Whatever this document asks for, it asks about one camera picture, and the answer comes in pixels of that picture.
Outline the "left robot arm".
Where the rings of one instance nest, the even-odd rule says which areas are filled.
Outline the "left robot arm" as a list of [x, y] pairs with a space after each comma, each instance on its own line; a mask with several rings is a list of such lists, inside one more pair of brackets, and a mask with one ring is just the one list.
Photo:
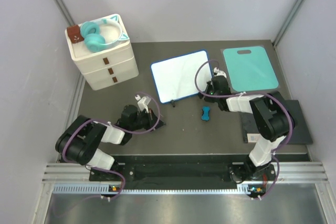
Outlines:
[[126, 145], [133, 135], [141, 134], [140, 130], [147, 133], [163, 126], [165, 123], [152, 109], [139, 110], [135, 105], [126, 105], [116, 124], [80, 115], [58, 138], [55, 150], [64, 161], [94, 167], [107, 180], [114, 180], [121, 171], [119, 163], [99, 145]]

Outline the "blue-framed whiteboard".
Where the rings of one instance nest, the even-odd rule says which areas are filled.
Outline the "blue-framed whiteboard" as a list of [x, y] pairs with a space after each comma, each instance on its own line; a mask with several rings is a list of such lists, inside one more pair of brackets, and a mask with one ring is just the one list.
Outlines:
[[151, 64], [152, 76], [162, 104], [177, 101], [205, 90], [212, 78], [207, 51], [200, 50]]

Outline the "blue whiteboard eraser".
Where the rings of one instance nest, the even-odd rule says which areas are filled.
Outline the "blue whiteboard eraser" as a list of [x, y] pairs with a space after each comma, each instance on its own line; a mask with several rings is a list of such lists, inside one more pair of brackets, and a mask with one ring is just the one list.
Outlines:
[[208, 122], [210, 120], [210, 107], [209, 106], [204, 106], [202, 107], [202, 116], [201, 116], [201, 120]]

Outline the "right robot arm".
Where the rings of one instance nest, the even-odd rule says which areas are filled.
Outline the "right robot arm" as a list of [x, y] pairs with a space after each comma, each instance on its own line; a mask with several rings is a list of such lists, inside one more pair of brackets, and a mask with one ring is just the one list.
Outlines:
[[282, 95], [278, 91], [232, 94], [226, 77], [214, 76], [198, 96], [206, 102], [216, 103], [222, 111], [253, 115], [260, 138], [241, 167], [231, 165], [228, 169], [237, 184], [262, 176], [282, 142], [289, 141], [295, 127], [295, 120], [285, 107]]

